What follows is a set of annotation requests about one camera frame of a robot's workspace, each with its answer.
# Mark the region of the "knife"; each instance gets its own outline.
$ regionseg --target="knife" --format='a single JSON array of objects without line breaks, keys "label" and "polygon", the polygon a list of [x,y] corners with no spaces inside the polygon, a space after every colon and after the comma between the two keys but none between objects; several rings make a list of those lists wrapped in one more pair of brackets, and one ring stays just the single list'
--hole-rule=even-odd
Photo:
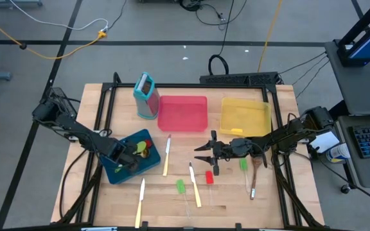
[{"label": "knife", "polygon": [[139,228],[139,223],[141,222],[141,209],[142,201],[144,200],[144,191],[145,191],[145,179],[142,178],[141,192],[139,193],[138,210],[136,211],[135,228]]},{"label": "knife", "polygon": [[163,176],[168,175],[168,159],[170,155],[170,146],[171,146],[171,134],[168,136],[168,140],[166,141],[166,149],[165,149],[165,163],[164,163],[164,171],[162,173]]},{"label": "knife", "polygon": [[198,187],[197,187],[197,181],[195,180],[195,174],[193,172],[192,162],[189,162],[189,172],[191,173],[191,181],[193,183],[193,190],[195,191],[195,200],[197,201],[197,207],[199,208],[202,205],[200,204],[200,197],[199,197],[199,192],[198,192]]}]

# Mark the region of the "black cable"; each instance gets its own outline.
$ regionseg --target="black cable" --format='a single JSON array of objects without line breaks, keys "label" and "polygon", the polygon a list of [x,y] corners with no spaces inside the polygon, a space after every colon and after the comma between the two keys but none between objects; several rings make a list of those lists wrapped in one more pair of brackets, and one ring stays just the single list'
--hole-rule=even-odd
[{"label": "black cable", "polygon": [[[232,9],[234,8],[234,2],[235,0],[232,0],[232,5],[231,5],[231,9],[229,10],[229,16],[228,18],[230,18],[231,14],[232,14]],[[224,46],[225,46],[225,40],[226,40],[226,35],[228,34],[228,26],[226,27],[226,30],[225,30],[225,35],[224,35],[224,40],[222,41],[222,48],[221,48],[221,52],[219,52],[218,55],[221,55],[222,54],[222,51],[224,50]]]},{"label": "black cable", "polygon": [[242,10],[245,8],[245,5],[247,4],[247,1],[248,0],[245,0],[245,2],[243,3],[243,5],[242,5],[242,7],[241,7],[241,10],[238,12],[238,14],[236,14],[236,16],[233,18],[233,19],[231,19],[230,20],[230,18],[231,18],[231,15],[229,15],[229,17],[228,17],[228,20],[227,20],[227,22],[224,22],[224,23],[208,23],[208,22],[204,22],[204,21],[202,21],[202,19],[199,17],[199,15],[198,15],[198,11],[196,11],[195,12],[195,14],[197,15],[197,19],[201,22],[201,23],[203,23],[203,24],[205,24],[205,25],[208,25],[208,26],[220,26],[220,25],[228,25],[229,23],[231,23],[231,22],[233,22],[240,14],[241,14],[241,12],[242,12]]},{"label": "black cable", "polygon": [[[219,30],[221,30],[221,31],[225,30],[225,29],[226,29],[226,27],[228,26],[228,24],[227,24],[227,22],[226,22],[226,19],[225,19],[224,17],[222,17],[222,14],[221,14],[221,13],[219,13],[219,12],[218,12],[218,10],[216,10],[216,8],[215,8],[214,6],[212,6],[212,5],[210,5],[210,4],[202,4],[202,5],[200,5],[200,10],[202,10],[204,6],[209,6],[209,7],[211,7],[211,8],[215,11],[216,16],[218,17],[218,19],[219,19],[219,20],[220,20],[220,22],[221,22],[221,23],[218,25],[218,29],[219,29]],[[196,15],[197,15],[197,19],[198,19],[200,22],[204,23],[204,22],[199,18],[197,11],[196,11],[195,13],[196,13]]]},{"label": "black cable", "polygon": [[99,153],[99,151],[98,151],[98,149],[97,149],[97,147],[96,147],[96,145],[95,145],[95,142],[94,142],[93,137],[91,136],[91,134],[89,134],[89,133],[87,133],[87,132],[80,132],[80,131],[74,131],[74,130],[63,130],[63,129],[56,129],[56,128],[50,128],[50,127],[47,127],[47,128],[49,128],[50,130],[53,130],[54,132],[69,132],[69,133],[79,133],[79,134],[84,134],[84,135],[86,135],[86,136],[89,138],[89,140],[90,140],[90,142],[91,142],[91,144],[92,144],[92,148],[94,149],[94,152],[95,152],[96,154],[98,154],[98,153]]},{"label": "black cable", "polygon": [[283,82],[282,75],[279,74],[279,73],[277,75],[279,77],[279,80],[276,82],[276,84],[282,84],[282,85],[284,85],[285,83]]},{"label": "black cable", "polygon": [[[229,16],[231,16],[232,9],[234,7],[234,2],[235,2],[235,0],[232,0],[231,9],[229,10]],[[229,74],[229,66],[228,66],[228,63],[226,62],[226,60],[224,58],[221,57],[222,51],[224,50],[225,40],[226,40],[226,35],[227,34],[228,34],[228,26],[225,29],[225,35],[224,35],[224,40],[222,41],[221,51],[219,52],[219,54],[212,55],[211,58],[209,58],[208,71],[209,71],[209,74],[210,75],[213,75],[211,65],[212,65],[212,60],[214,60],[215,58],[218,58],[219,60],[221,60],[222,64],[224,65],[224,68],[225,68],[225,74]]]},{"label": "black cable", "polygon": [[311,68],[309,68],[301,77],[299,77],[292,85],[295,85],[299,80],[301,80],[302,78],[304,78],[306,76],[306,74],[308,74],[316,65],[320,64],[322,62],[322,60],[324,60],[327,56],[321,58],[316,64],[314,64],[313,66],[311,66]]},{"label": "black cable", "polygon": [[324,66],[326,65],[326,64],[328,64],[329,63],[329,61],[327,61],[322,67],[320,67],[319,69],[318,69],[318,71],[315,73],[315,76],[313,76],[313,78],[311,79],[311,81],[309,81],[309,83],[306,85],[306,87],[295,97],[295,99],[297,99],[307,88],[308,88],[308,86],[309,86],[309,84],[311,84],[311,82],[316,78],[316,76],[318,75],[318,73],[319,73],[319,71],[322,69],[322,68],[324,68]]},{"label": "black cable", "polygon": [[292,115],[295,117],[295,119],[297,119],[295,114],[293,114],[293,113],[288,114],[288,119],[286,120],[286,122],[288,123],[288,126],[286,126],[287,131],[289,131],[289,125],[290,125],[289,121],[290,121],[290,116],[292,116]]},{"label": "black cable", "polygon": [[[53,130],[55,133],[59,134],[58,133],[58,130],[54,130],[53,128],[51,129]],[[112,134],[112,130],[111,129],[102,129],[99,134],[101,134],[101,132],[104,132],[106,131],[107,134],[106,134],[106,137],[110,136]],[[92,146],[94,147],[94,152],[97,153],[98,150],[96,149],[96,146],[94,145],[93,143],[93,140],[91,139],[91,142],[92,142]],[[81,154],[79,154],[79,156],[77,156],[75,158],[74,161],[72,161],[72,163],[69,165],[69,167],[67,168],[67,171],[65,172],[64,174],[64,178],[62,179],[62,186],[61,186],[61,193],[60,193],[60,198],[59,198],[59,215],[61,217],[61,219],[64,217],[63,213],[62,213],[62,200],[63,200],[63,197],[64,197],[64,188],[65,188],[65,181],[66,181],[66,178],[68,176],[68,173],[69,171],[71,170],[71,168],[74,166],[75,163],[78,162],[79,159],[81,159],[82,155],[84,155],[84,153],[87,151],[87,149],[85,149]]]},{"label": "black cable", "polygon": [[125,7],[125,4],[127,3],[127,0],[125,0],[125,2],[123,3],[123,5],[122,5],[122,8],[121,8],[121,12],[119,13],[119,16],[115,19],[115,21],[108,27],[108,30],[110,30],[113,26],[114,26],[114,24],[115,24],[115,22],[116,21],[118,21],[120,18],[121,18],[121,16],[122,16],[122,13],[123,13],[123,8]]},{"label": "black cable", "polygon": [[81,101],[80,101],[80,100],[73,99],[73,98],[61,97],[61,99],[66,99],[66,100],[69,100],[69,101],[74,101],[74,102],[77,102],[77,103],[81,103]]},{"label": "black cable", "polygon": [[283,156],[283,161],[278,167],[282,167],[286,163],[286,160],[288,160],[288,158],[289,158],[289,155],[282,155],[282,156]]},{"label": "black cable", "polygon": [[308,60],[308,61],[306,61],[306,62],[303,62],[303,63],[301,63],[301,64],[298,64],[298,65],[296,65],[295,67],[291,67],[291,68],[289,68],[289,69],[287,69],[287,70],[285,70],[285,71],[281,72],[280,74],[283,74],[283,73],[288,72],[288,71],[290,71],[290,70],[292,70],[292,69],[295,69],[296,67],[300,67],[300,66],[302,66],[302,65],[304,65],[304,64],[307,64],[308,62],[311,62],[312,60],[315,60],[316,58],[318,58],[318,57],[322,56],[322,55],[323,55],[323,54],[325,54],[325,53],[326,53],[326,52],[324,51],[324,52],[322,52],[321,54],[317,55],[316,57],[313,57],[313,58],[311,58],[310,60]]},{"label": "black cable", "polygon": [[293,154],[296,154],[297,156],[303,157],[303,158],[305,158],[305,159],[307,159],[307,160],[311,161],[311,159],[310,159],[309,157],[307,157],[306,155],[302,155],[302,154],[300,154],[300,153],[297,153],[296,151],[293,151],[292,153],[293,153]]},{"label": "black cable", "polygon": [[64,214],[62,213],[62,200],[63,200],[63,197],[64,197],[64,187],[65,187],[65,181],[66,181],[66,178],[68,176],[68,173],[69,171],[71,170],[72,166],[74,166],[74,164],[76,162],[78,162],[79,159],[81,159],[82,155],[84,155],[84,153],[86,152],[87,150],[83,150],[83,152],[81,152],[81,154],[79,154],[75,159],[74,161],[72,161],[72,163],[69,165],[69,167],[67,168],[67,171],[65,172],[64,174],[64,178],[62,179],[62,184],[61,184],[61,193],[60,193],[60,196],[59,196],[59,216],[62,218],[64,218]]},{"label": "black cable", "polygon": [[321,163],[327,168],[329,169],[332,173],[334,173],[335,175],[339,176],[339,178],[343,179],[343,181],[345,181],[346,183],[348,183],[350,186],[354,187],[355,189],[358,189],[359,191],[363,192],[365,195],[367,195],[368,197],[370,197],[370,193],[368,193],[367,191],[359,188],[358,186],[352,184],[351,182],[349,182],[346,178],[344,178],[343,176],[341,176],[339,173],[337,173],[336,171],[332,170],[332,168],[328,167],[322,160],[321,158],[319,158],[319,155],[317,155],[317,158],[319,159],[319,161],[321,161]]}]

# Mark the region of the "pink plastic bin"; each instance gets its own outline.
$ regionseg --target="pink plastic bin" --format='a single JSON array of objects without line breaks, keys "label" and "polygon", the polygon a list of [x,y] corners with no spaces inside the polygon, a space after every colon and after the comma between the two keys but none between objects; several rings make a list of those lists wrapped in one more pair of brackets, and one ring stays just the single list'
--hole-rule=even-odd
[{"label": "pink plastic bin", "polygon": [[203,132],[208,127],[205,96],[161,96],[158,127],[164,132]]}]

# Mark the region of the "green object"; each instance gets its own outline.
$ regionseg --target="green object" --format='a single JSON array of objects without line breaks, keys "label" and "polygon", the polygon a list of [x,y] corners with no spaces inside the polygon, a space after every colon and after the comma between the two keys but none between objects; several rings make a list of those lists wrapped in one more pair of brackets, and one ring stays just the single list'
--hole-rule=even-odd
[{"label": "green object", "polygon": [[141,141],[139,143],[136,144],[136,153],[141,153],[145,150],[146,148],[146,142],[145,141]]},{"label": "green object", "polygon": [[245,158],[241,158],[239,160],[239,164],[241,166],[242,171],[248,171],[248,164],[247,164],[247,160]]},{"label": "green object", "polygon": [[179,194],[184,194],[186,192],[183,180],[177,180],[177,189]]}]

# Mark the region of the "concrete floor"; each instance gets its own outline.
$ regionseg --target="concrete floor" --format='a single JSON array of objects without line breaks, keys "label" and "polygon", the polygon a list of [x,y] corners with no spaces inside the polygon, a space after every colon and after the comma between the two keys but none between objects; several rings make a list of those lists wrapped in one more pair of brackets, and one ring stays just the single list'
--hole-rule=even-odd
[{"label": "concrete floor", "polygon": [[[40,20],[67,24],[79,0],[43,2],[41,8],[29,6],[24,9]],[[224,15],[228,14],[230,1],[206,2],[215,5]],[[83,0],[75,26],[97,17],[113,21],[122,3],[122,0]],[[233,15],[242,3],[243,0],[235,1]],[[358,0],[358,3],[363,12],[370,7],[370,0]],[[227,40],[263,42],[277,4],[278,0],[249,0],[239,18],[230,24]],[[216,22],[209,9],[203,9],[200,16]],[[284,1],[271,38],[273,42],[282,43],[267,49],[261,70],[284,71],[318,55],[324,51],[321,42],[341,38],[357,20],[351,0]],[[9,8],[0,8],[0,26],[18,39],[37,40],[34,41],[36,44],[50,41],[54,45],[30,45],[49,56],[58,53],[66,31],[37,24],[18,10]],[[86,30],[73,31],[69,44],[92,40],[102,28],[103,24],[98,22]],[[110,81],[114,71],[123,82],[136,81],[141,72],[148,71],[158,82],[197,83],[199,76],[207,74],[208,58],[219,52],[220,46],[184,45],[190,44],[187,41],[221,41],[223,35],[224,32],[216,26],[201,24],[194,13],[176,4],[139,4],[128,0],[122,18],[105,39],[127,42],[85,48],[63,59],[56,70],[53,66],[58,62],[54,65],[54,61],[40,59],[17,46],[1,44],[6,38],[0,34],[0,71],[13,74],[12,81],[0,81],[0,208],[30,130],[31,111],[38,104],[49,76],[56,76],[54,85],[62,87],[72,98],[81,98],[86,83]],[[130,44],[130,41],[156,40],[174,43],[160,42],[158,46]],[[231,73],[256,72],[262,47],[253,44],[224,48],[222,56],[228,61]],[[66,53],[76,47],[66,46]],[[285,83],[293,83],[314,63],[284,74]],[[222,67],[215,62],[213,69],[220,74]],[[316,70],[295,84],[297,93]],[[341,99],[333,71],[327,65],[298,98],[298,104],[300,111],[317,105],[330,108]],[[38,130],[5,228],[49,223],[68,146],[67,141],[54,133],[43,128]],[[340,166],[332,167],[343,174]],[[314,163],[313,169],[326,224],[333,228],[370,230],[370,198],[358,191],[341,194],[339,187],[344,184],[341,179],[319,163]]]}]

